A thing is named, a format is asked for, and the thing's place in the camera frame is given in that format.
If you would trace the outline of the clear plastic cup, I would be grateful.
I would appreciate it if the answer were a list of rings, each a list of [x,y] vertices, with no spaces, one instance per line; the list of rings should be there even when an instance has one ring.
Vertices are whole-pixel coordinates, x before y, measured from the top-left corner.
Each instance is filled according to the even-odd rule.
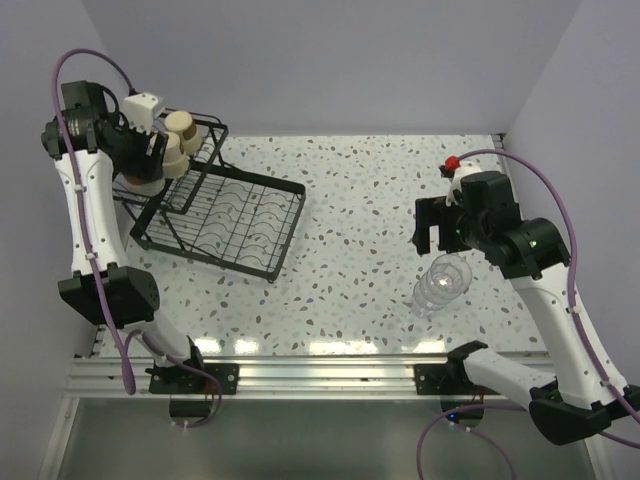
[[[442,310],[452,299],[443,295],[442,291],[423,290],[416,285],[413,290],[411,313],[417,317],[424,318],[434,312]]]
[[[414,296],[425,303],[446,304],[467,288],[462,278],[445,274],[424,275],[414,288]]]
[[[428,275],[434,276],[437,274],[445,274],[462,278],[466,283],[467,288],[470,286],[473,279],[470,265],[463,257],[457,254],[446,254],[437,257],[430,265]]]

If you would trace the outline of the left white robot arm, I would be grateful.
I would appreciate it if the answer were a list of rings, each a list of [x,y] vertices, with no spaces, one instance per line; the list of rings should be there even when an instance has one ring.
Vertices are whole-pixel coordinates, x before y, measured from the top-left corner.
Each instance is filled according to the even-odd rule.
[[[157,131],[161,98],[141,93],[115,102],[106,87],[88,81],[54,89],[56,115],[41,135],[63,184],[70,218],[71,276],[58,284],[69,306],[111,332],[125,368],[128,345],[139,341],[163,376],[185,392],[201,390],[208,369],[194,341],[160,314],[151,273],[127,259],[119,233],[112,183],[122,175],[137,193],[162,191],[187,171],[188,153],[173,132]]]

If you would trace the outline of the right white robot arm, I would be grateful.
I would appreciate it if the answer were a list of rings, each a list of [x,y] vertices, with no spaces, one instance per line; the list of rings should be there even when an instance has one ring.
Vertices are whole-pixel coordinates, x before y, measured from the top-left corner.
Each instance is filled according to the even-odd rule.
[[[431,227],[447,253],[478,250],[498,268],[529,310],[553,361],[551,374],[527,367],[472,341],[447,355],[444,384],[457,392],[486,387],[526,409],[539,432],[555,445],[607,430],[639,409],[639,389],[608,358],[581,303],[568,285],[570,255],[556,226],[524,220],[509,178],[497,171],[472,173],[451,186],[451,196],[415,202],[412,242],[430,250]]]

